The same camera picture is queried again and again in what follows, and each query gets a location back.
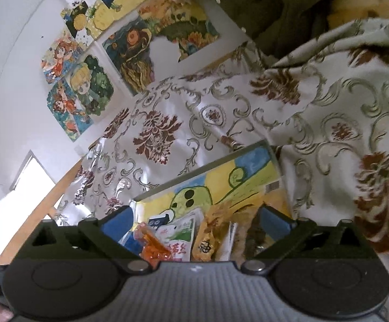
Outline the grey tray with painted liner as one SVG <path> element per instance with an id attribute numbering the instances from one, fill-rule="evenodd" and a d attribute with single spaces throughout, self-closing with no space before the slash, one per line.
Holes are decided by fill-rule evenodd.
<path id="1" fill-rule="evenodd" d="M 208 209 L 225 201 L 231 202 L 233 215 L 214 261 L 241 263 L 272 245 L 273 239 L 259 230 L 260 208 L 266 205 L 284 215 L 290 212 L 278 161 L 265 140 L 136 197 L 130 204 L 135 242 L 130 243 L 128 238 L 122 242 L 140 254 L 142 246 L 134 238 L 140 223 L 145 222 L 156 235 L 159 227 L 187 215 L 196 218 L 195 240 Z"/>

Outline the yellow flower wall painting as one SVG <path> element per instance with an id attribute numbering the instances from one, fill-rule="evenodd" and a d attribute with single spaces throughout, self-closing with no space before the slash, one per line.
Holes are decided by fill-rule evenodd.
<path id="1" fill-rule="evenodd" d="M 72 37 L 77 42 L 89 45 L 117 21 L 122 8 L 114 0 L 73 0 L 60 12 Z"/>

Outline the golden brown snack packet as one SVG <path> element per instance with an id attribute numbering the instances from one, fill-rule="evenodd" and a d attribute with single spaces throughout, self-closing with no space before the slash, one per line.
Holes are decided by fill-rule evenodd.
<path id="1" fill-rule="evenodd" d="M 211 262 L 228 232 L 233 211 L 231 202 L 225 201 L 212 205 L 199 226 L 197 236 L 191 250 L 191 258 L 195 262 Z"/>

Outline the starry swirl wall painting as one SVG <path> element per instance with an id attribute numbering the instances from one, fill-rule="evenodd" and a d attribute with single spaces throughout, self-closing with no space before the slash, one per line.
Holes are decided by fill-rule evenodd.
<path id="1" fill-rule="evenodd" d="M 102 47 L 132 95 L 220 37 L 199 4 L 146 0 Z"/>

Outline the white green snack packet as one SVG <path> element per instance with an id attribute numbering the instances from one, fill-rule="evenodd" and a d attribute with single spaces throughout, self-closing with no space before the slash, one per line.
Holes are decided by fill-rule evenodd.
<path id="1" fill-rule="evenodd" d="M 196 230 L 196 218 L 187 215 L 159 227 L 157 238 L 170 250 L 175 262 L 189 262 Z"/>

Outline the floral white bed cover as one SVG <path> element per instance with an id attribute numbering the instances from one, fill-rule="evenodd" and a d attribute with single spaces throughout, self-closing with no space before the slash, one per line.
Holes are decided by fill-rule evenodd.
<path id="1" fill-rule="evenodd" d="M 59 225 L 266 140 L 285 181 L 267 202 L 319 225 L 351 219 L 389 271 L 389 20 L 355 20 L 272 62 L 253 44 L 123 104 L 60 202 Z M 389 320 L 389 299 L 386 304 Z"/>

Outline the blond boy wall painting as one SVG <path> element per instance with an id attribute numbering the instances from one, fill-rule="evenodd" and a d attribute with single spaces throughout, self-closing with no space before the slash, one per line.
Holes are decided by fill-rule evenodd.
<path id="1" fill-rule="evenodd" d="M 114 86 L 92 54 L 74 67 L 68 83 L 88 115 L 101 116 L 114 96 Z"/>

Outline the orange candy bag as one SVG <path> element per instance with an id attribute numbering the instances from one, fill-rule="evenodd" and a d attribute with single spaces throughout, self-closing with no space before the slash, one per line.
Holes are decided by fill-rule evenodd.
<path id="1" fill-rule="evenodd" d="M 172 259 L 171 251 L 155 236 L 154 231 L 145 222 L 136 227 L 134 238 L 142 246 L 141 257 L 151 265 Z"/>

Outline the upper anime girl painting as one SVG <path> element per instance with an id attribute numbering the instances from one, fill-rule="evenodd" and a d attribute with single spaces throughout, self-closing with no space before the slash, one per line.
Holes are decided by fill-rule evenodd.
<path id="1" fill-rule="evenodd" d="M 62 79 L 83 53 L 82 46 L 71 35 L 67 27 L 64 27 L 41 60 L 46 83 L 54 84 Z"/>

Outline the olive quilted down jacket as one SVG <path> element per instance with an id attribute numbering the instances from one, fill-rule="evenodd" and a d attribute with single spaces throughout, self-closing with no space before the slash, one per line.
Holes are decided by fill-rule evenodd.
<path id="1" fill-rule="evenodd" d="M 278 59 L 328 29 L 330 0 L 215 0 L 267 55 Z"/>

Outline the window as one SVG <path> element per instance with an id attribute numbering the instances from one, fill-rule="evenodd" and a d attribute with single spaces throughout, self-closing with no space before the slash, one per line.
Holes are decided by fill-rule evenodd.
<path id="1" fill-rule="evenodd" d="M 0 200 L 0 255 L 54 186 L 37 157 L 29 152 L 8 194 Z"/>

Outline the wooden bed frame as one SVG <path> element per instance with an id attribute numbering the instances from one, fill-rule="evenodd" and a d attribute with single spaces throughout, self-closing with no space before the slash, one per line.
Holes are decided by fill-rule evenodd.
<path id="1" fill-rule="evenodd" d="M 5 249 L 0 255 L 0 266 L 8 265 L 14 259 L 22 245 L 27 241 L 28 237 L 37 225 L 44 219 L 46 215 L 54 217 L 56 209 L 54 205 L 63 196 L 66 189 L 75 179 L 79 169 L 82 166 L 82 159 L 79 159 L 75 165 L 67 171 L 67 173 L 57 182 L 51 191 L 43 198 L 32 213 L 28 216 L 26 221 L 22 224 L 20 229 L 14 234 L 11 241 L 6 245 Z"/>

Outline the anime girl wall painting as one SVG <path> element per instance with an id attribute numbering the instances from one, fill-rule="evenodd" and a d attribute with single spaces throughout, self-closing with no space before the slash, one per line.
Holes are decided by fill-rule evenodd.
<path id="1" fill-rule="evenodd" d="M 93 124 L 93 120 L 65 79 L 56 82 L 50 89 L 46 103 L 72 142 L 75 142 Z"/>

